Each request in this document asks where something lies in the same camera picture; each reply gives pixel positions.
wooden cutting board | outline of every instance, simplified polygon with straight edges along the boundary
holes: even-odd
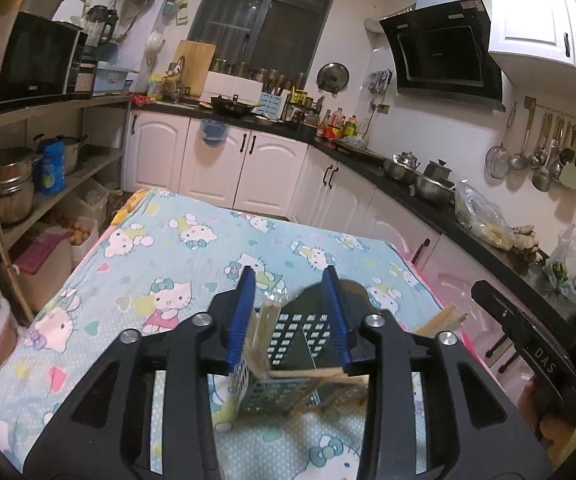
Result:
[[[200,97],[203,93],[215,49],[216,46],[209,43],[188,40],[179,42],[171,62],[176,63],[181,56],[185,56],[181,83],[184,87],[190,87],[190,95]]]

countertop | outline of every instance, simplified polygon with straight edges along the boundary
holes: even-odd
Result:
[[[282,124],[262,124],[254,116],[240,119],[224,117],[212,110],[168,104],[149,104],[135,108],[195,119],[213,119],[239,128],[300,140],[311,144],[334,160],[369,180],[377,189],[407,208],[437,233],[445,235],[510,290],[564,346],[570,348],[576,332],[576,305],[559,294],[548,282],[543,267],[527,266],[512,254],[498,250],[470,234],[457,220],[452,208],[438,210],[412,196],[410,188],[385,177],[381,168],[360,162],[339,152],[333,144],[315,139],[313,132],[300,132]]]

window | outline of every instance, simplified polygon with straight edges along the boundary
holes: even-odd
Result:
[[[217,45],[215,57],[306,73],[331,0],[203,0],[190,39]]]

black range hood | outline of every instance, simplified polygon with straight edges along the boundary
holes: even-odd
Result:
[[[490,17],[482,0],[424,7],[379,23],[395,59],[399,93],[505,111],[501,69],[488,54]]]

metal bolt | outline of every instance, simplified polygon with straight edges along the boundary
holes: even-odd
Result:
[[[193,324],[197,326],[208,326],[212,324],[212,316],[207,312],[200,312],[193,317]]]
[[[135,343],[137,341],[137,339],[139,339],[139,336],[142,333],[139,332],[139,330],[135,330],[133,328],[129,328],[128,330],[124,330],[121,335],[119,336],[119,341],[121,341],[122,343],[126,343],[126,345]]]
[[[456,344],[458,339],[452,332],[441,332],[439,334],[439,341],[441,342],[442,345],[452,346]]]
[[[385,325],[386,320],[381,314],[370,314],[363,318],[363,322],[372,328],[378,328]]]

